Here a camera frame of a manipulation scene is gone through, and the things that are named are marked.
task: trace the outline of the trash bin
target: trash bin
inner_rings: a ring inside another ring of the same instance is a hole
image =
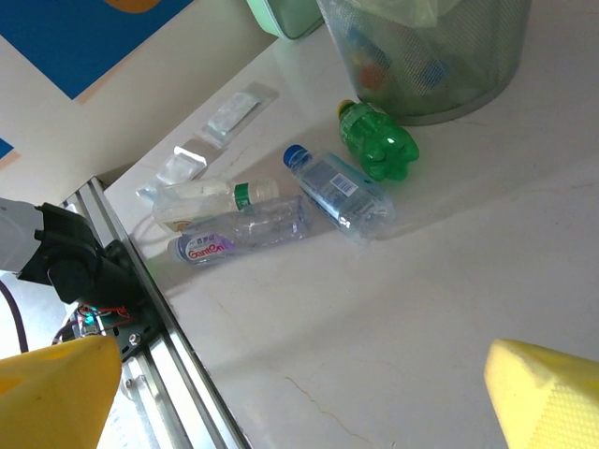
[[[502,92],[532,0],[318,0],[360,100],[399,124],[446,122]]]

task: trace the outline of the green plastic bottle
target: green plastic bottle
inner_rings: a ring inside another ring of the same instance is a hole
[[[412,136],[385,112],[366,103],[345,100],[339,105],[341,139],[375,181],[402,181],[408,164],[420,151]]]

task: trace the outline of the white table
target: white table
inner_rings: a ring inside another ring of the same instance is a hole
[[[322,28],[278,41],[107,191],[256,448],[504,447],[483,381],[491,342],[599,359],[599,32],[593,2],[535,2],[521,70],[468,117],[413,128],[422,157],[386,183],[397,237],[316,236],[218,267],[168,260],[135,190],[233,93],[281,96],[212,166],[295,183],[291,143],[351,160],[335,109],[353,91]]]

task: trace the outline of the plastic bottle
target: plastic bottle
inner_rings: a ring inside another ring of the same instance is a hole
[[[223,178],[185,182],[158,190],[153,217],[166,230],[178,232],[198,219],[278,196],[279,188],[271,178],[237,185]]]
[[[335,154],[311,154],[293,145],[284,162],[306,195],[346,236],[371,239],[395,222],[385,192]]]
[[[303,239],[309,233],[305,200],[287,196],[192,224],[168,243],[168,253],[175,260],[205,266],[258,248]]]
[[[375,181],[402,181],[408,164],[420,156],[412,136],[385,112],[366,103],[339,105],[341,139]]]

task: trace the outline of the small plastic bag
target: small plastic bag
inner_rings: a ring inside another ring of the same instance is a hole
[[[347,0],[376,16],[410,28],[431,28],[437,25],[461,0]]]
[[[223,149],[250,124],[279,94],[257,82],[235,93],[202,128],[200,137]]]
[[[153,203],[161,186],[181,184],[195,179],[220,154],[221,152],[206,142],[196,139],[189,140],[182,147],[175,147],[173,154],[156,173],[156,177],[139,188],[136,193],[140,198],[145,198]]]

